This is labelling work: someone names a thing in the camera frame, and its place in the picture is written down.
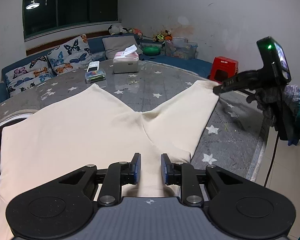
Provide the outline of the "gloved right hand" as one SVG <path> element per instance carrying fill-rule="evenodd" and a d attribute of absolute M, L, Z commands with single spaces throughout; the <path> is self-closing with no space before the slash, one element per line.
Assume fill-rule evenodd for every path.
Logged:
<path fill-rule="evenodd" d="M 300 108 L 300 88 L 297 85 L 257 89 L 247 97 L 247 102 L 257 102 L 269 126 L 279 132 L 282 140 L 288 145 L 297 145 L 300 136 L 294 130 L 295 119 Z"/>

